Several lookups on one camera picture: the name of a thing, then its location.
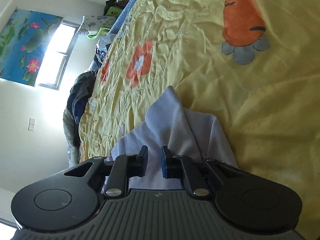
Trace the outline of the white wall switch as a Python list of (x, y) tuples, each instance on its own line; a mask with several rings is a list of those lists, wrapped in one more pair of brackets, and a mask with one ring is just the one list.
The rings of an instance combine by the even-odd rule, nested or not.
[(29, 118), (29, 125), (28, 125), (28, 130), (29, 131), (35, 131), (35, 119), (34, 118)]

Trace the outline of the white crumpled plastic bag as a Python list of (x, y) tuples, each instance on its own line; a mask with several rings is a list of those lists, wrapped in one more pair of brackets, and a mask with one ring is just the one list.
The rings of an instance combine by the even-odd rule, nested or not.
[(108, 35), (102, 36), (97, 41), (95, 45), (95, 54), (100, 62), (104, 61), (104, 58), (108, 53), (108, 49), (115, 37), (116, 37), (116, 34), (108, 34)]

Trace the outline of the lotus flower poster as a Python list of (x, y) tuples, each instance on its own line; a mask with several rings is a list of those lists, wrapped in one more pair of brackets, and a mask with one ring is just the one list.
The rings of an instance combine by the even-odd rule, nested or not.
[(61, 16), (16, 8), (1, 31), (1, 78), (34, 86), (62, 20)]

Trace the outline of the lavender long sleeve sweater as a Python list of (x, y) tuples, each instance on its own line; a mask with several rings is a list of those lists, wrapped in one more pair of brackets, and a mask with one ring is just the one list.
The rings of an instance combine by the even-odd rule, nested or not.
[(178, 179), (163, 177), (162, 146), (167, 146), (174, 155), (185, 155), (198, 163), (217, 159), (234, 167), (238, 165), (218, 118), (184, 108), (171, 86), (149, 107), (145, 120), (116, 143), (106, 160), (114, 161), (125, 153), (137, 154), (143, 145), (148, 147), (146, 174), (131, 178), (131, 189), (181, 189)]

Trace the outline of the yellow cartoon print quilt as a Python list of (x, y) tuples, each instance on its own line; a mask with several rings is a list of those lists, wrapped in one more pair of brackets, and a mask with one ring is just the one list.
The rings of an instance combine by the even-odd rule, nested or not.
[(172, 86), (215, 115), (239, 166), (294, 189), (319, 237), (319, 0), (134, 0), (81, 118), (81, 161), (109, 156)]

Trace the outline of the blue mattress sheet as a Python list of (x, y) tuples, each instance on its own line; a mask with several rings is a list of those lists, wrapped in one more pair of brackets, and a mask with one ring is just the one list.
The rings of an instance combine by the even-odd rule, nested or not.
[[(121, 27), (125, 26), (128, 27), (129, 24), (125, 23), (125, 20), (127, 18), (127, 15), (129, 13), (129, 11), (131, 10), (131, 8), (133, 7), (133, 5), (135, 4), (137, 0), (129, 0), (128, 3), (125, 5), (122, 13), (120, 14), (120, 16), (117, 18), (116, 22), (114, 23), (114, 25), (111, 27), (110, 31), (108, 32), (108, 34), (118, 34), (119, 32), (121, 34), (124, 34), (124, 30), (121, 30)], [(89, 67), (89, 71), (95, 71), (97, 69), (99, 69), (101, 67), (101, 65), (103, 64), (103, 62), (100, 62), (95, 54), (93, 61)]]

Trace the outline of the folded dark clothes stack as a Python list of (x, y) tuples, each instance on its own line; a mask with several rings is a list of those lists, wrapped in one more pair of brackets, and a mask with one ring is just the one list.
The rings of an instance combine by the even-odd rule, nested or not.
[(76, 78), (76, 81), (71, 88), (67, 100), (67, 109), (76, 124), (80, 122), (85, 111), (86, 103), (92, 96), (95, 80), (95, 72), (87, 71)]

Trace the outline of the window with grey frame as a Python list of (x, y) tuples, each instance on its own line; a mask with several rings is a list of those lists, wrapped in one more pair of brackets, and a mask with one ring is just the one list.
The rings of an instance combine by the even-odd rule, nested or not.
[(63, 21), (53, 34), (37, 75), (36, 84), (59, 90), (68, 60), (77, 41), (79, 25)]

